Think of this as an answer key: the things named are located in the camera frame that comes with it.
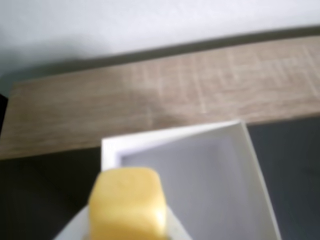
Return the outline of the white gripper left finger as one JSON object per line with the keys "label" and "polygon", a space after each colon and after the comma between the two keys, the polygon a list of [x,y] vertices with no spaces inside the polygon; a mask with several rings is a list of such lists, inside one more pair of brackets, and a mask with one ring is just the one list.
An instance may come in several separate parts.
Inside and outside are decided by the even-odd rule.
{"label": "white gripper left finger", "polygon": [[84,207],[54,240],[90,240],[89,209]]}

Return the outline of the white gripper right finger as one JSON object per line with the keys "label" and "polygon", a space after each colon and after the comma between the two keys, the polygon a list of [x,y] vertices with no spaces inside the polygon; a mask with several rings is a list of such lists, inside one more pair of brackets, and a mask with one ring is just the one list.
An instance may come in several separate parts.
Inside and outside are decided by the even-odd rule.
{"label": "white gripper right finger", "polygon": [[166,231],[169,240],[192,240],[178,217],[168,206],[166,208]]}

